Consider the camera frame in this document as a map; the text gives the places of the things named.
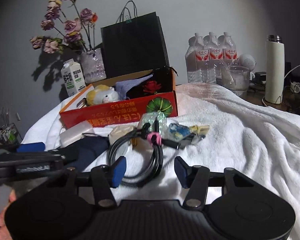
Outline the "person's left hand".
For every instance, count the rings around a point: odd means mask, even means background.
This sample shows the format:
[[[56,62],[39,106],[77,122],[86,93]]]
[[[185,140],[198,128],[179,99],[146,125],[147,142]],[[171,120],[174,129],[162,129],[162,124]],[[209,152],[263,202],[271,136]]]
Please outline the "person's left hand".
[[[0,240],[12,240],[11,234],[7,229],[5,223],[5,213],[7,208],[17,199],[15,190],[12,189],[8,198],[8,204],[4,207],[4,209],[0,213]]]

